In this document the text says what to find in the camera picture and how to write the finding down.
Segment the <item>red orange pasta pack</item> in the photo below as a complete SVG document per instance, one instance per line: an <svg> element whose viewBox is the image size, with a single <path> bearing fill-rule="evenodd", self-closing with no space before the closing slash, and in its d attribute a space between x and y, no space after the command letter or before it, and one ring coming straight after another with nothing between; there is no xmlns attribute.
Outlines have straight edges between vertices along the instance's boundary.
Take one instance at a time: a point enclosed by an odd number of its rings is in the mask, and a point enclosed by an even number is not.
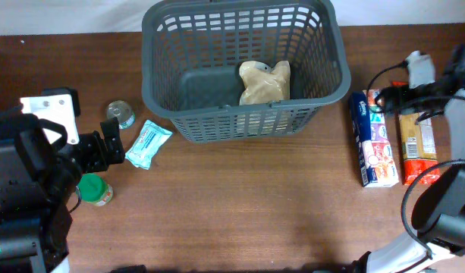
<svg viewBox="0 0 465 273"><path fill-rule="evenodd" d="M438 164L431 119L417 124L419 116L420 113L397 116L404 165L403 185L411 185L422 172Z"/></svg>

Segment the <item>blue tissue pack box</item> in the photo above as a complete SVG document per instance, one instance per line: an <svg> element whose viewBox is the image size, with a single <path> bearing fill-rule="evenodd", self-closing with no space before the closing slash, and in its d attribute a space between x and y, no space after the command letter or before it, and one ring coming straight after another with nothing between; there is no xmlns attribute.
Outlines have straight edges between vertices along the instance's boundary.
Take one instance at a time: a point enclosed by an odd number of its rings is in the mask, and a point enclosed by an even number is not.
<svg viewBox="0 0 465 273"><path fill-rule="evenodd" d="M348 100L363 187L392 187L399 182L385 116L372 102L378 90L352 93Z"/></svg>

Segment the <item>grey plastic basket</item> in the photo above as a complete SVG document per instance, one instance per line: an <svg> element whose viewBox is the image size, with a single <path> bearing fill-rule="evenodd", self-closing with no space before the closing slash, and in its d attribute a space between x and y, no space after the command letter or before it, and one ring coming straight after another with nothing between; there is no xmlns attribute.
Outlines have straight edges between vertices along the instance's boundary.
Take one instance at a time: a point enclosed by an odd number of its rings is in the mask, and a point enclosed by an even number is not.
<svg viewBox="0 0 465 273"><path fill-rule="evenodd" d="M142 34L143 101L195 143L297 133L350 89L329 0L161 1ZM288 61L289 100L240 105L246 61Z"/></svg>

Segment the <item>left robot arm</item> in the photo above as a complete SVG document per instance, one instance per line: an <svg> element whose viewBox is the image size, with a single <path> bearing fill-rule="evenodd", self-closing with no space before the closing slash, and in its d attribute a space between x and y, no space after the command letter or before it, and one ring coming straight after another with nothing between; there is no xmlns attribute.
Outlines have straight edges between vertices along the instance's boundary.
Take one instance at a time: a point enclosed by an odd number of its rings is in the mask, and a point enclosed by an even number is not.
<svg viewBox="0 0 465 273"><path fill-rule="evenodd" d="M0 272L68 272L68 200L83 174L121 164L117 118L69 144L64 126L0 116Z"/></svg>

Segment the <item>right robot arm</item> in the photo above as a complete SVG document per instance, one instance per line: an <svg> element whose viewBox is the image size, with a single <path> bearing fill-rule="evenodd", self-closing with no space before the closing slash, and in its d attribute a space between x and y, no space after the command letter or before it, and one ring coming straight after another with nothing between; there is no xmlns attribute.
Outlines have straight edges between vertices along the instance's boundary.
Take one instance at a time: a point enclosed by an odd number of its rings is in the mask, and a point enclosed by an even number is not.
<svg viewBox="0 0 465 273"><path fill-rule="evenodd" d="M465 44L453 52L439 79L429 55L412 52L397 64L408 84L377 93L352 93L350 115L364 185L378 182L381 164L373 147L375 114L416 114L416 123L445 116L451 160L427 168L413 180L401 202L404 232L383 248L365 253L345 272L421 272L436 262L465 255Z"/></svg>

